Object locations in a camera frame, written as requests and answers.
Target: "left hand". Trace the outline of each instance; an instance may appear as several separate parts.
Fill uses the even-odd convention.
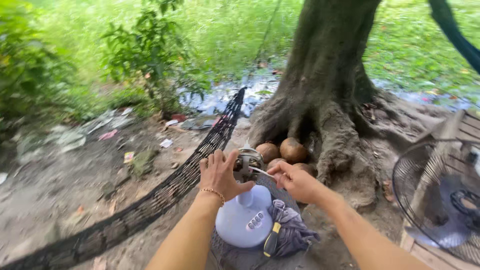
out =
[[[202,159],[200,161],[200,189],[211,188],[222,194],[226,202],[240,193],[251,190],[255,185],[253,181],[239,184],[233,178],[233,166],[238,155],[239,151],[235,149],[226,159],[222,150],[217,149],[208,159]]]

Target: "brown coconut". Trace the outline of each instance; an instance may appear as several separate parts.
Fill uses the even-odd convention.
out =
[[[278,147],[271,143],[260,144],[255,150],[262,154],[265,164],[268,164],[272,160],[280,157],[280,151],[278,150]]]
[[[275,165],[276,165],[279,161],[285,161],[285,162],[287,162],[287,161],[284,160],[284,159],[274,159],[274,160],[272,160],[272,161],[268,164],[267,170],[275,167]]]
[[[305,163],[295,163],[293,165],[293,167],[297,167],[299,168],[300,170],[304,170],[306,172],[308,172],[309,175],[311,176],[315,176],[315,170],[313,169],[312,166],[308,165],[308,164],[305,164]]]
[[[290,164],[303,162],[308,151],[295,138],[287,138],[280,145],[280,154]]]

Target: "dirt ground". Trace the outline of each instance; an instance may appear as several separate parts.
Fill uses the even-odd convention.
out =
[[[162,132],[162,128],[155,121],[146,120],[121,129],[113,138],[102,141],[97,138],[107,130],[99,129],[87,137],[83,147],[66,153],[47,148],[45,155],[20,170],[15,161],[15,144],[3,144],[0,172],[8,172],[9,177],[0,184],[0,265],[24,256],[49,241],[91,226],[146,195],[174,171],[172,166],[175,163],[184,162],[208,133],[208,129],[181,133],[173,130]],[[249,129],[248,119],[239,119],[226,150],[243,146]],[[120,137],[126,144],[118,149],[117,140]],[[159,143],[164,138],[172,139],[173,145],[160,148]],[[383,139],[362,139],[362,143],[378,154],[375,162],[379,174],[388,180],[399,155],[396,147]],[[124,153],[138,153],[146,149],[159,150],[153,171],[141,179],[132,176],[110,199],[99,199],[102,186],[118,178],[120,170],[125,170]],[[106,261],[107,269],[143,269],[187,211],[196,192],[197,189],[192,190],[143,232],[97,260]],[[382,234],[399,243],[401,212],[384,198],[381,187],[377,188],[377,199],[374,208],[366,209],[362,215]],[[358,268],[334,225],[321,210],[308,206],[302,216],[307,226],[317,231],[322,239],[306,253],[302,265],[304,269]],[[94,260],[91,260],[73,269],[92,269],[93,264]]]

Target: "water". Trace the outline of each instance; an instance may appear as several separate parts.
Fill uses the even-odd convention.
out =
[[[181,102],[183,105],[201,111],[202,114],[218,114],[223,112],[228,101],[238,89],[247,86],[241,111],[245,117],[250,117],[255,107],[269,99],[275,93],[280,83],[280,76],[272,75],[272,71],[272,69],[259,69],[253,74],[250,80],[245,76],[241,82],[222,82],[216,86],[212,86],[212,92],[205,95],[203,100],[200,95],[194,95],[192,98],[190,96],[182,98]],[[475,106],[474,103],[466,98],[456,98],[450,94],[435,95],[427,92],[409,92],[388,80],[372,79],[372,82],[377,87],[383,88],[395,94],[397,97],[410,102],[433,104],[452,111],[466,110],[471,107],[478,108],[477,106],[480,106],[480,102],[477,102],[477,106]],[[480,100],[480,93],[470,95]]]

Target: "electric fan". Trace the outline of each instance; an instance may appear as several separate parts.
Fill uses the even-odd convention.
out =
[[[420,244],[480,266],[480,143],[433,140],[396,162],[393,192]]]

